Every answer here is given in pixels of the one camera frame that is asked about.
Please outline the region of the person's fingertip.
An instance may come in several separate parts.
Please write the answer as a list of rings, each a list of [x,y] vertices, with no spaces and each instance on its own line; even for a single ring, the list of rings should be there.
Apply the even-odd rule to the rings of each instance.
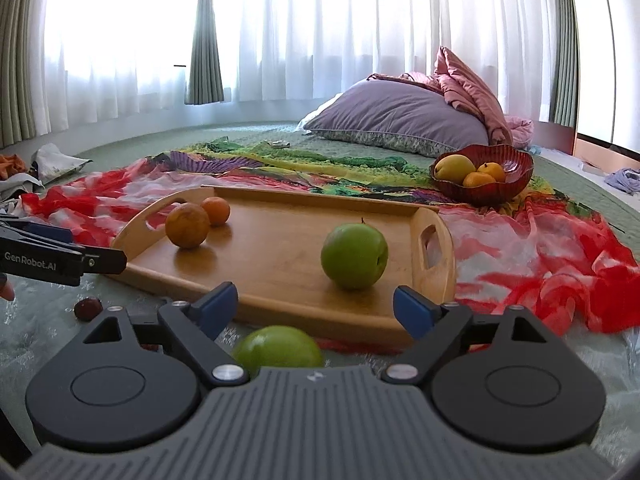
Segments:
[[[4,273],[0,274],[0,298],[6,301],[13,301],[15,298],[15,292],[12,284]]]

